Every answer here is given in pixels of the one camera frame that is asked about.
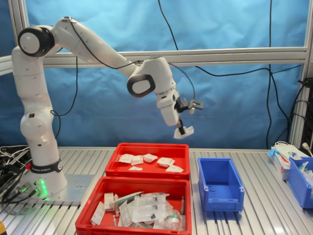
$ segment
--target blue plastic bin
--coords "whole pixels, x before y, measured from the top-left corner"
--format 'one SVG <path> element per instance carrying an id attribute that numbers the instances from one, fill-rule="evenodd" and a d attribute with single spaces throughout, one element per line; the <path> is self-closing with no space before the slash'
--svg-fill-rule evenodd
<path id="1" fill-rule="evenodd" d="M 242 212 L 245 189 L 230 158 L 198 158 L 204 211 Z"/>
<path id="2" fill-rule="evenodd" d="M 312 187 L 299 170 L 299 166 L 305 162 L 309 162 L 306 168 L 313 170 L 313 158 L 305 157 L 302 158 L 302 160 L 290 158 L 288 184 L 302 208 L 313 208 L 313 197 L 311 196 Z"/>

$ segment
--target red plastic bin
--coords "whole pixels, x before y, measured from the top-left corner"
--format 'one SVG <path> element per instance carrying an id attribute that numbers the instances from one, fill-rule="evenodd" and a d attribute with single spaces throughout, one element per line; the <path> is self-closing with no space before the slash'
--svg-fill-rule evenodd
<path id="1" fill-rule="evenodd" d="M 143 164 L 135 165 L 141 167 L 141 171 L 129 170 L 131 164 L 118 162 L 123 154 L 145 155 L 171 158 L 175 160 L 174 165 L 179 166 L 184 171 L 166 172 L 166 168 L 157 163 L 157 159 L 152 163 L 144 161 Z M 189 180 L 189 146 L 186 144 L 165 144 L 165 143 L 120 143 L 114 151 L 107 167 L 107 176 L 135 177 L 135 178 L 158 178 L 158 179 L 186 179 Z"/>
<path id="2" fill-rule="evenodd" d="M 106 211 L 100 225 L 92 225 L 90 220 L 99 202 L 104 202 L 104 193 L 114 192 L 119 197 L 143 191 L 144 193 L 169 193 L 167 201 L 180 211 L 181 197 L 185 197 L 186 231 L 115 227 L 114 211 Z M 190 185 L 187 180 L 135 179 L 124 177 L 102 177 L 91 193 L 87 203 L 75 223 L 78 235 L 191 235 Z"/>

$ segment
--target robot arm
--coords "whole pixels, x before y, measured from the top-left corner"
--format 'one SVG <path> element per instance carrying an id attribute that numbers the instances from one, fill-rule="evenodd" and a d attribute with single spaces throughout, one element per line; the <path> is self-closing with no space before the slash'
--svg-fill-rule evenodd
<path id="1" fill-rule="evenodd" d="M 62 191 L 67 181 L 62 172 L 58 147 L 52 131 L 53 115 L 43 70 L 43 58 L 62 47 L 89 63 L 99 63 L 117 69 L 127 76 L 127 89 L 135 97 L 156 93 L 156 106 L 168 126 L 177 125 L 174 138 L 182 139 L 193 133 L 180 119 L 184 110 L 202 109 L 194 101 L 181 102 L 172 72 L 163 57 L 149 58 L 139 67 L 106 44 L 99 36 L 71 17 L 60 19 L 54 27 L 29 27 L 19 34 L 19 46 L 12 51 L 13 75 L 25 114 L 21 132 L 32 156 L 31 172 L 21 177 L 21 185 L 43 182 L 36 198 Z"/>

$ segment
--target blue background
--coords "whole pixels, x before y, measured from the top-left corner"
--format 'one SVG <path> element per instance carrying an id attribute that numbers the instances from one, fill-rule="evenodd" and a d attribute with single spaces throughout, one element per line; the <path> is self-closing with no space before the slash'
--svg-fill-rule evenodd
<path id="1" fill-rule="evenodd" d="M 54 25 L 70 15 L 95 31 L 117 51 L 175 50 L 157 0 L 28 0 L 31 25 Z M 272 9 L 272 47 L 302 47 L 308 0 L 276 0 Z M 268 47 L 269 0 L 186 1 L 161 0 L 179 49 Z M 11 54 L 14 38 L 7 1 L 0 1 L 0 56 Z M 206 66 L 215 74 L 244 72 L 267 65 Z M 295 65 L 273 65 L 279 71 Z M 195 133 L 174 140 L 156 108 L 155 94 L 134 98 L 127 78 L 108 68 L 79 69 L 79 91 L 73 110 L 62 117 L 60 146 L 116 146 L 120 142 L 174 142 L 190 147 L 265 148 L 269 118 L 266 108 L 268 72 L 212 77 L 195 67 L 182 67 L 196 88 L 196 100 L 205 109 L 182 114 Z M 182 98 L 192 98 L 189 81 L 172 68 Z M 277 73 L 281 107 L 288 114 L 296 96 L 300 68 Z M 75 69 L 45 69 L 54 110 L 65 113 L 75 94 Z M 273 83 L 270 92 L 273 144 L 286 120 L 279 111 Z M 25 143 L 20 133 L 22 103 L 12 74 L 0 77 L 0 145 Z M 54 119 L 55 132 L 58 119 Z"/>

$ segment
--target metal table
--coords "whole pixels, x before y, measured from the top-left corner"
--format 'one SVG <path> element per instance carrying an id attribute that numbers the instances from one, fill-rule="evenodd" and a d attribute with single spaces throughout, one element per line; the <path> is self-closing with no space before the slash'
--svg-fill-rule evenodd
<path id="1" fill-rule="evenodd" d="M 9 235 L 74 235 L 75 221 L 115 148 L 59 148 L 65 173 L 94 174 L 78 206 L 17 204 L 0 208 Z M 244 211 L 203 213 L 198 157 L 231 157 L 245 185 Z M 190 149 L 192 231 L 195 235 L 313 235 L 313 210 L 303 210 L 264 150 Z"/>

